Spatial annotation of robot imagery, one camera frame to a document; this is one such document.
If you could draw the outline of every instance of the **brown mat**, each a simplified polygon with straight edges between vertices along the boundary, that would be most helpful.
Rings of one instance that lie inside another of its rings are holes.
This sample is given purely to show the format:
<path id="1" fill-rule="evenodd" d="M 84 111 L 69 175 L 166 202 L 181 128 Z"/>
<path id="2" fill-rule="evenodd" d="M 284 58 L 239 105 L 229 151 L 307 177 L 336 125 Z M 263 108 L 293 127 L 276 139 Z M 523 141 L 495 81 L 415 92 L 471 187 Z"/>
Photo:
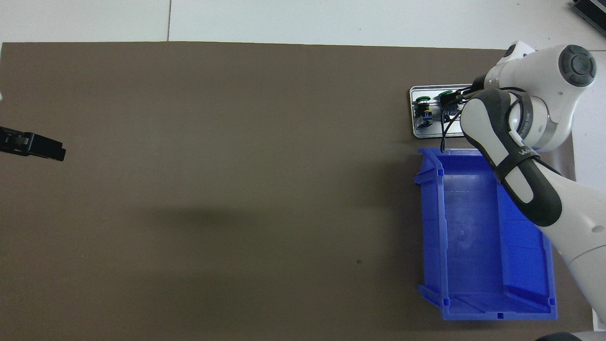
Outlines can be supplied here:
<path id="1" fill-rule="evenodd" d="M 534 340 L 560 319 L 446 322 L 421 298 L 411 86 L 498 50 L 199 42 L 4 44 L 2 340 Z M 463 139 L 449 147 L 468 147 Z M 571 144 L 558 161 L 573 176 Z"/>

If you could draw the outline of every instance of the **black clamp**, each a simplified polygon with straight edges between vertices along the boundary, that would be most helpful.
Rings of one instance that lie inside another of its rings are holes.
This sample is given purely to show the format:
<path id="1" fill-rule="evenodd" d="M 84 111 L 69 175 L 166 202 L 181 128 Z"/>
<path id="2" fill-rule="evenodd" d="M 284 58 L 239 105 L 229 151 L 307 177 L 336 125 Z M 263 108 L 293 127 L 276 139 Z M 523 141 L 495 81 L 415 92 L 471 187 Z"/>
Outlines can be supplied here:
<path id="1" fill-rule="evenodd" d="M 540 337 L 536 341 L 581 341 L 581 339 L 569 333 L 559 332 Z"/>
<path id="2" fill-rule="evenodd" d="M 494 175 L 499 183 L 509 174 L 518 164 L 527 158 L 534 158 L 540 160 L 541 157 L 534 150 L 529 147 L 518 147 L 515 150 L 509 151 L 507 155 L 494 170 Z"/>
<path id="3" fill-rule="evenodd" d="M 11 154 L 28 156 L 35 155 L 42 158 L 63 161 L 65 149 L 59 141 L 51 140 L 42 135 L 30 132 L 0 127 L 0 151 Z"/>

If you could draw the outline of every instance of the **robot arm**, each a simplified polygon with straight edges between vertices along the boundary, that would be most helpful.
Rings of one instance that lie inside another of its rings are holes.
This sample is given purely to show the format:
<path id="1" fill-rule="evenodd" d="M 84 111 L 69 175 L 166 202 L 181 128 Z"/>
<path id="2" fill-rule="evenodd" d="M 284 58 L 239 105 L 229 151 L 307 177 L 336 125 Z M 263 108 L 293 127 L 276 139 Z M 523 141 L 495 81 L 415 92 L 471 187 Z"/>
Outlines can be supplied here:
<path id="1" fill-rule="evenodd" d="M 474 82 L 484 89 L 466 103 L 461 127 L 605 321 L 606 198 L 562 177 L 534 151 L 552 150 L 568 137 L 577 99 L 595 73 L 595 60 L 582 47 L 534 52 L 518 42 Z"/>

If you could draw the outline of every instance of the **dark device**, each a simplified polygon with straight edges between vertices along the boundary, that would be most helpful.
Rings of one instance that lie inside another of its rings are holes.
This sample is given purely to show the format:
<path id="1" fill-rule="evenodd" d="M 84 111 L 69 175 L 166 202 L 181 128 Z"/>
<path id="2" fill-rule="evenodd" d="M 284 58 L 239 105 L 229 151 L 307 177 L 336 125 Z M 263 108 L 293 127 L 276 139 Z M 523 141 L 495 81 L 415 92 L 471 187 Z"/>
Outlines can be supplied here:
<path id="1" fill-rule="evenodd" d="M 30 132 L 0 127 L 0 151 L 11 154 L 28 156 L 35 155 L 42 158 L 63 161 L 65 149 L 63 143 L 51 140 L 42 135 Z"/>
<path id="2" fill-rule="evenodd" d="M 606 0 L 574 0 L 572 9 L 606 36 Z"/>

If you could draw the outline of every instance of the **blue storage bin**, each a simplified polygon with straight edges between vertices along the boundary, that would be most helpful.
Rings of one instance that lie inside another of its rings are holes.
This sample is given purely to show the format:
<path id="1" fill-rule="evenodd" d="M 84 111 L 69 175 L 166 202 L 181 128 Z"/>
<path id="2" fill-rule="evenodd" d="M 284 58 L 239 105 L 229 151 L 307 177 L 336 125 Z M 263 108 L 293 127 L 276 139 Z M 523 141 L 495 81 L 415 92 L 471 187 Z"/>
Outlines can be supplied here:
<path id="1" fill-rule="evenodd" d="M 477 149 L 419 149 L 425 284 L 444 320 L 554 320 L 551 244 Z"/>

